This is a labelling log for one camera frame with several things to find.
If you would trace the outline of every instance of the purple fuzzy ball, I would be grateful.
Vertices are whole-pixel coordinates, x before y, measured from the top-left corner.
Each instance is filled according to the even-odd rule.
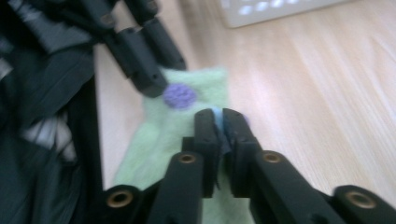
[[[186,109],[195,102],[196,93],[185,84],[169,84],[163,92],[163,99],[171,108]]]

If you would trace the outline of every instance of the wooden surface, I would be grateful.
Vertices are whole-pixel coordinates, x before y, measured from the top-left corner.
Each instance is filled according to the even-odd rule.
[[[227,29],[214,0],[163,0],[190,70],[229,71],[231,108],[313,187],[358,185],[396,206],[396,1],[358,0]],[[120,28],[131,23],[119,13]],[[144,119],[141,97],[98,47],[106,187]]]

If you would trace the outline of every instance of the purple pom-pom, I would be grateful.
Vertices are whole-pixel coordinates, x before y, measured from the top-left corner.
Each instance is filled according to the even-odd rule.
[[[169,107],[174,109],[185,109],[196,100],[195,91],[184,84],[169,84],[163,92],[163,99]]]

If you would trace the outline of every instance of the light green fabric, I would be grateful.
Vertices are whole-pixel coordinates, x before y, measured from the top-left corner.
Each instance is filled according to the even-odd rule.
[[[145,122],[135,133],[115,178],[115,185],[145,189],[162,179],[171,157],[180,152],[183,137],[193,136],[193,116],[207,108],[228,105],[227,73],[222,68],[194,72],[164,70],[169,83],[183,83],[195,90],[197,101],[188,109],[168,107],[162,97],[145,98]],[[248,200],[234,199],[228,178],[220,169],[221,190],[204,199],[203,223],[253,223]]]

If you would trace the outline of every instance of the green cloth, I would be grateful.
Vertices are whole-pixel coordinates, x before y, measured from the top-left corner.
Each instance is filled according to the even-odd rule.
[[[193,72],[164,70],[169,83],[193,88],[196,102],[187,109],[173,109],[162,97],[144,98],[145,122],[134,134],[115,177],[115,185],[125,184],[145,189],[164,177],[171,157],[181,151],[183,137],[193,136],[193,116],[207,108],[228,105],[227,73],[222,68]],[[247,199],[235,199],[230,192],[223,168],[212,199],[204,199],[203,223],[254,223]]]

